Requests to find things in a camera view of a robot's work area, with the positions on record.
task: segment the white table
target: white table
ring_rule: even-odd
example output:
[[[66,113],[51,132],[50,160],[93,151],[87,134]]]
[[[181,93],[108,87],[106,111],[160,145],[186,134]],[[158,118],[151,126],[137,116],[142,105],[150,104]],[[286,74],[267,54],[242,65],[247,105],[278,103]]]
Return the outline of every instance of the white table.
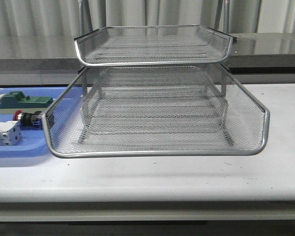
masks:
[[[295,84],[246,87],[270,110],[258,155],[0,158],[0,203],[295,201]]]

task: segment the metal mesh letter tray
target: metal mesh letter tray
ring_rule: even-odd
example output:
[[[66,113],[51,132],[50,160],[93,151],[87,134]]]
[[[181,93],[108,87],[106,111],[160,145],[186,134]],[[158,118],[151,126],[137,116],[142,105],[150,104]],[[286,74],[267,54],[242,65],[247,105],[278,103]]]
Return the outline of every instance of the metal mesh letter tray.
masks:
[[[202,26],[106,27],[75,40],[87,65],[43,114],[64,158],[252,155],[269,111],[223,66],[232,37]]]

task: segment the green electrical component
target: green electrical component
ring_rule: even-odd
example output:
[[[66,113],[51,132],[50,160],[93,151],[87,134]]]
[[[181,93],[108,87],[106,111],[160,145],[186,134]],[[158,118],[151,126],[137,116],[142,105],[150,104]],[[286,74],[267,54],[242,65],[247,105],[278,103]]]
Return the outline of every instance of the green electrical component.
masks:
[[[52,97],[30,97],[25,96],[22,91],[12,91],[0,98],[0,114],[14,114],[17,110],[27,113],[43,111],[52,102]]]

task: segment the white curtain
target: white curtain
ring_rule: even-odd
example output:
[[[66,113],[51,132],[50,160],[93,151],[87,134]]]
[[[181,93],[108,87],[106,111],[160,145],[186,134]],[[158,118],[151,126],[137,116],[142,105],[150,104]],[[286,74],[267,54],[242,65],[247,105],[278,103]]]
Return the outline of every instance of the white curtain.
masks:
[[[295,0],[230,0],[230,33],[295,32]],[[213,27],[217,0],[89,0],[93,28]],[[223,28],[223,13],[220,30]],[[78,0],[0,0],[0,36],[79,35]]]

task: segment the white electrical component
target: white electrical component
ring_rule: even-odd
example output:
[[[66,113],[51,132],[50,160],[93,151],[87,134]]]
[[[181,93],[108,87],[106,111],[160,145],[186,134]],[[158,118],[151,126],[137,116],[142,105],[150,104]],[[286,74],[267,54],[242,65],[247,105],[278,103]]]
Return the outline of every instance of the white electrical component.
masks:
[[[19,121],[0,122],[0,146],[16,145],[22,137]]]

